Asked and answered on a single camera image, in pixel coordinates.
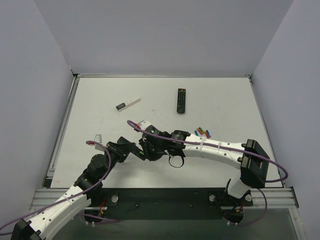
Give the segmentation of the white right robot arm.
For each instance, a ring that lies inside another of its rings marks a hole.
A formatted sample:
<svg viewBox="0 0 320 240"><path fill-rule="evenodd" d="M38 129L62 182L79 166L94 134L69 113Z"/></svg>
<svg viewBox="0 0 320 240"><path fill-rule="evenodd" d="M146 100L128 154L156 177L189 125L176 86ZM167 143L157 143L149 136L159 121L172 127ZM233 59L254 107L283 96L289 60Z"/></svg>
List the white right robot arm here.
<svg viewBox="0 0 320 240"><path fill-rule="evenodd" d="M149 161L167 155L169 158L202 158L235 168L236 175L226 184L226 192L233 198L241 199L250 189L262 189L266 185L269 156L255 140L229 143L182 130L168 133L148 121L135 123L133 128L142 133L139 144Z"/></svg>

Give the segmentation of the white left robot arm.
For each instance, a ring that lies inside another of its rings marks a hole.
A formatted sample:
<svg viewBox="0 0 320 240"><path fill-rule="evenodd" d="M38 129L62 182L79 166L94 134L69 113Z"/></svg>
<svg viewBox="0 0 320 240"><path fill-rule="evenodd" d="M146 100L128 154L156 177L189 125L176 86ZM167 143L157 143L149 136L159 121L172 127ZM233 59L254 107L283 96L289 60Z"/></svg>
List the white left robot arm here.
<svg viewBox="0 0 320 240"><path fill-rule="evenodd" d="M96 206L103 199L102 181L117 163L122 163L136 147L133 142L99 142L87 145L100 147L102 154L94 155L74 184L54 203L38 210L29 220L20 219L13 228L12 240L51 240L82 209Z"/></svg>

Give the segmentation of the plain black remote control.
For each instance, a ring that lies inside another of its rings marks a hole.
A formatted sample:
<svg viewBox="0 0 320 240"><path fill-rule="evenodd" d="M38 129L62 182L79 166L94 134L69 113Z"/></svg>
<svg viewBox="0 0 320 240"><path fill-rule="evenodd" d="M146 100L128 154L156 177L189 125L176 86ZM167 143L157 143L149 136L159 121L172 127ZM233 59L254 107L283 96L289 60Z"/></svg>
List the plain black remote control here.
<svg viewBox="0 0 320 240"><path fill-rule="evenodd" d="M131 151L132 154L134 154L136 157L138 157L139 159L141 159L142 161L145 161L146 160L146 157L144 155L144 152L141 151L141 150L132 150Z"/></svg>

